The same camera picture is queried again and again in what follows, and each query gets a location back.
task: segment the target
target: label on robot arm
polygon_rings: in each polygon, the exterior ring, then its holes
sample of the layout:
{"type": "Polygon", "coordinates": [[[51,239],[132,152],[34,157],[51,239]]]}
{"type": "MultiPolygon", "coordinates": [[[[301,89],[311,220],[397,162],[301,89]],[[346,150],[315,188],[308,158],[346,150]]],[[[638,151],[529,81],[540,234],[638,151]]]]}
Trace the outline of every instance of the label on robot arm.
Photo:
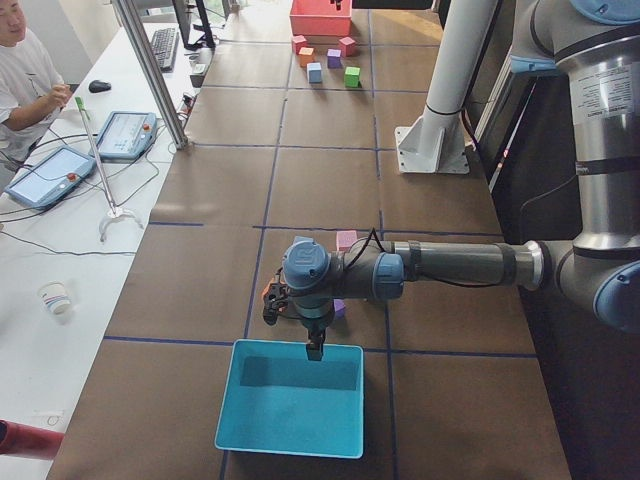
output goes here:
{"type": "Polygon", "coordinates": [[[640,62],[608,70],[593,67],[571,81],[573,124],[640,114],[640,62]]]}

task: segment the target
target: white shirt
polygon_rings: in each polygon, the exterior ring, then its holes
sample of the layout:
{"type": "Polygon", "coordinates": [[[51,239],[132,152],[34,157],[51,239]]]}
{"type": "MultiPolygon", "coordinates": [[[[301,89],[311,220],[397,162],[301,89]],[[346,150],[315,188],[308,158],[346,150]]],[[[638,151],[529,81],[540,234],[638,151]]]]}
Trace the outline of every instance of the white shirt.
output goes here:
{"type": "Polygon", "coordinates": [[[15,47],[0,46],[0,152],[17,161],[27,157],[29,147],[46,133],[60,110],[17,132],[2,122],[14,108],[30,105],[59,83],[63,83],[62,77],[31,30],[27,29],[25,39],[15,47]]]}

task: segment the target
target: white table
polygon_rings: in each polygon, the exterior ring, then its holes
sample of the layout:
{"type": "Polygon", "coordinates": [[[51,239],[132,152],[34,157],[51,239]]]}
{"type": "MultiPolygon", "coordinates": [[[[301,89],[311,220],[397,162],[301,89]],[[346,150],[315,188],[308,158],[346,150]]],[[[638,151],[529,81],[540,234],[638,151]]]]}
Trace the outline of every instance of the white table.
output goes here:
{"type": "MultiPolygon", "coordinates": [[[[149,31],[166,24],[145,25],[149,31]]],[[[184,92],[193,94],[189,58],[181,49],[174,71],[164,74],[174,105],[184,92]]],[[[106,48],[86,79],[76,90],[91,116],[95,133],[114,110],[151,111],[159,115],[153,95],[124,30],[106,48]],[[91,80],[111,83],[108,92],[91,94],[91,80]]],[[[80,113],[72,100],[52,125],[60,135],[84,133],[80,113]]],[[[148,155],[159,174],[124,207],[133,210],[147,225],[175,148],[169,133],[161,127],[148,155]]],[[[43,142],[55,136],[48,133],[43,142]]],[[[86,139],[69,139],[80,151],[88,151],[86,139]]],[[[36,150],[27,163],[35,163],[52,149],[52,143],[36,150]]],[[[108,174],[124,165],[105,165],[108,174]]],[[[110,179],[116,202],[127,198],[156,174],[144,159],[110,179]]],[[[99,182],[97,171],[89,179],[99,182]]],[[[87,190],[80,186],[70,196],[87,190]]],[[[0,197],[0,212],[22,208],[6,194],[0,197]]],[[[41,216],[8,222],[33,211],[0,215],[4,232],[46,245],[54,250],[74,252],[135,252],[144,230],[132,219],[110,223],[107,238],[100,243],[98,226],[109,207],[102,191],[92,189],[71,198],[41,216]]],[[[0,418],[57,431],[65,431],[89,374],[100,341],[113,313],[134,256],[54,255],[0,235],[0,418]],[[65,284],[72,309],[62,315],[48,313],[37,297],[38,288],[52,280],[65,284]]],[[[0,456],[0,478],[41,480],[50,461],[0,456]]]]}

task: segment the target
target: white cup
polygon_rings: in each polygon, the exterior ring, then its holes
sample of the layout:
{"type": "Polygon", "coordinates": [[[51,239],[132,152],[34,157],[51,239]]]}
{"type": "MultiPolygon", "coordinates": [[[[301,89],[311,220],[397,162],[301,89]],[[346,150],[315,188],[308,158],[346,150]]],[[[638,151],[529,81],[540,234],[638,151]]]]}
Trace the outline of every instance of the white cup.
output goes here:
{"type": "Polygon", "coordinates": [[[60,315],[71,307],[71,300],[67,294],[67,290],[60,282],[49,282],[44,284],[38,290],[38,296],[44,302],[44,306],[51,313],[60,315]]]}

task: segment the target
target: green block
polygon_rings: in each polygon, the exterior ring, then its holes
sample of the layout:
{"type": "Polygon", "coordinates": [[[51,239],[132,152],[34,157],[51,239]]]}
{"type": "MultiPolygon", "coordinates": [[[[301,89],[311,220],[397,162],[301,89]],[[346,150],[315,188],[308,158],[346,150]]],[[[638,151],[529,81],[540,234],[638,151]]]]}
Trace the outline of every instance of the green block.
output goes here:
{"type": "Polygon", "coordinates": [[[347,67],[344,70],[344,86],[351,88],[360,86],[360,67],[347,67]]]}

